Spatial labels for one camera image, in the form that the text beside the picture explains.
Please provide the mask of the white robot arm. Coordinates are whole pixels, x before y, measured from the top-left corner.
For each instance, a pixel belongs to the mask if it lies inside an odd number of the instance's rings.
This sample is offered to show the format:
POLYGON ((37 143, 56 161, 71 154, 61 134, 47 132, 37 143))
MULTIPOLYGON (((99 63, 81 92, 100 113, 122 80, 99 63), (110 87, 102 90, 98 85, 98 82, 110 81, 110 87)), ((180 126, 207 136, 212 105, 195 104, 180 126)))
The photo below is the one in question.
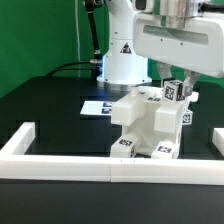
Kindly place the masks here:
POLYGON ((105 0, 109 49, 103 86, 122 89, 149 82, 147 61, 158 62, 162 79, 172 66, 185 70, 182 94, 192 94, 204 74, 224 77, 224 4, 210 0, 105 0))

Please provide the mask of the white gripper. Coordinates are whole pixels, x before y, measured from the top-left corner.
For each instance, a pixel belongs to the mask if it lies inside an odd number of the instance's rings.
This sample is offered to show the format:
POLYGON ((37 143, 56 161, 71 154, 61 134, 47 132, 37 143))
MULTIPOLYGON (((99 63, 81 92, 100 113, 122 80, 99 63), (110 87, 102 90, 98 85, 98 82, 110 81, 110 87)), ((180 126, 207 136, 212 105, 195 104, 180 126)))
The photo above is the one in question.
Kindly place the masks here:
POLYGON ((182 95, 190 96, 201 74, 224 77, 224 14, 187 18, 184 29, 174 29, 162 27, 158 16, 138 13, 133 48, 138 55, 159 61, 162 83, 172 79, 170 65, 186 69, 182 95))

